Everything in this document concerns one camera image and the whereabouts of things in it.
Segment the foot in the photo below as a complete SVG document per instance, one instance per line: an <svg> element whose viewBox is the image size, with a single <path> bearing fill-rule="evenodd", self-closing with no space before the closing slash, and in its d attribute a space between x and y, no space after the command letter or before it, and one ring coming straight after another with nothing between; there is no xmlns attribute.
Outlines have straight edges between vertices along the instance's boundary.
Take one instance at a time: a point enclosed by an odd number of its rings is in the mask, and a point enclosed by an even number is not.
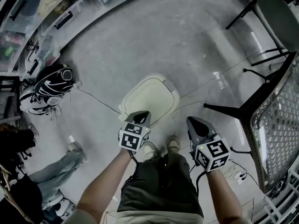
<svg viewBox="0 0 299 224"><path fill-rule="evenodd" d="M159 151L157 147L150 141L147 141L144 145L144 154L147 160L158 157Z"/></svg>
<svg viewBox="0 0 299 224"><path fill-rule="evenodd" d="M34 138L35 139L38 139L39 138L39 133L38 131L36 130L36 128L34 127L33 124L29 124L28 125L28 128L32 131L33 135L34 135Z"/></svg>
<svg viewBox="0 0 299 224"><path fill-rule="evenodd" d="M83 150L76 144L76 142L72 142L69 144L69 150L70 151L79 151L82 153L83 157L82 157L82 163L86 163L87 162L87 157L86 155L83 153Z"/></svg>
<svg viewBox="0 0 299 224"><path fill-rule="evenodd" d="M179 154L179 151L181 149L181 143L177 136L170 136L166 141L166 147L168 150L168 153L175 153Z"/></svg>

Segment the gray floor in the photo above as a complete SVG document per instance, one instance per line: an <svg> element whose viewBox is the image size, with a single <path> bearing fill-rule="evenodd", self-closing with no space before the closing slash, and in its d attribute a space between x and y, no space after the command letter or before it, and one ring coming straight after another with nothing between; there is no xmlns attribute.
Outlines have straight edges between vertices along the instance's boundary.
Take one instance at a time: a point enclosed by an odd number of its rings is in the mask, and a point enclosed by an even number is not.
<svg viewBox="0 0 299 224"><path fill-rule="evenodd" d="M174 83L181 96L179 107L199 101L240 106L263 83L259 77L243 73L243 68L249 69L250 63L273 55L262 52L275 47L252 12L230 30L225 29L247 3L248 0L133 0L77 36L63 51L61 61L77 69L83 83L81 89L114 109L118 109L128 91L153 72ZM270 72L267 65L255 70ZM117 133L122 124L116 113L78 90L65 96L61 108L62 113L52 116L52 122L49 116L30 116L40 138L25 166L28 173L33 173L56 161L65 154L72 135L88 158L88 163L62 188L77 203L88 183L118 153ZM212 121L209 110L197 103L155 126L150 140L162 148L169 135L177 135L182 142L182 154L193 166L185 123L190 115ZM212 115L216 128L230 146L249 150L237 120L216 112ZM137 158L144 159L142 151ZM249 155L232 154L232 159L257 180ZM123 181L134 168L131 162ZM193 181L201 172L202 168L192 171ZM244 214L251 216L253 199L258 203L263 198L259 188L249 177L241 185L234 178L228 178L228 182L244 206ZM205 177L199 187L205 222L216 223ZM120 190L107 209L112 216L119 199ZM115 222L112 216L108 217L109 223Z"/></svg>

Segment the black and white backpack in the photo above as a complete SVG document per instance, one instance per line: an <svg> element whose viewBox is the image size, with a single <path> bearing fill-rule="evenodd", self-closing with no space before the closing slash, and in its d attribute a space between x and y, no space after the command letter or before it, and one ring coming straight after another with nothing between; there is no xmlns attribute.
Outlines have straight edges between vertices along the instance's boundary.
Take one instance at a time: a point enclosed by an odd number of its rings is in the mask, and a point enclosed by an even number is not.
<svg viewBox="0 0 299 224"><path fill-rule="evenodd" d="M20 95L20 109L36 115L49 114L59 109L66 92L74 87L72 69L66 64L54 64L43 69L34 86Z"/></svg>
<svg viewBox="0 0 299 224"><path fill-rule="evenodd" d="M74 87L72 69L66 64L54 64L43 69L36 78L38 96L63 96Z"/></svg>

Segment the black table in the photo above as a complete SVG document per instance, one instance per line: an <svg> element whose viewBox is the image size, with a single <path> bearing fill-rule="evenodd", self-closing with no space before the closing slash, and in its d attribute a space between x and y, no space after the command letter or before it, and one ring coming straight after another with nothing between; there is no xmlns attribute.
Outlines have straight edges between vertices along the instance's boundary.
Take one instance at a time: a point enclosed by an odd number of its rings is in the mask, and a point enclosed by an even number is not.
<svg viewBox="0 0 299 224"><path fill-rule="evenodd" d="M278 72L240 108L204 104L239 119L263 193L286 174L299 154L299 59L289 54Z"/></svg>

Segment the jeans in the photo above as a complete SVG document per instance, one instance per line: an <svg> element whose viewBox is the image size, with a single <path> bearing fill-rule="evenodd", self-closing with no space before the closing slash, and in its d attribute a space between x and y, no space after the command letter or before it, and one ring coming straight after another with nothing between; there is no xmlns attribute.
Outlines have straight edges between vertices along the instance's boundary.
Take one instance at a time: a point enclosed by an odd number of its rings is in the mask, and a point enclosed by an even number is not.
<svg viewBox="0 0 299 224"><path fill-rule="evenodd" d="M71 175L82 164L83 153L77 150L68 152L57 162L29 176L37 184L43 197L42 208L55 196L59 188L65 184Z"/></svg>
<svg viewBox="0 0 299 224"><path fill-rule="evenodd" d="M186 159L174 153L144 161L125 183L117 211L173 211L203 217L189 169Z"/></svg>

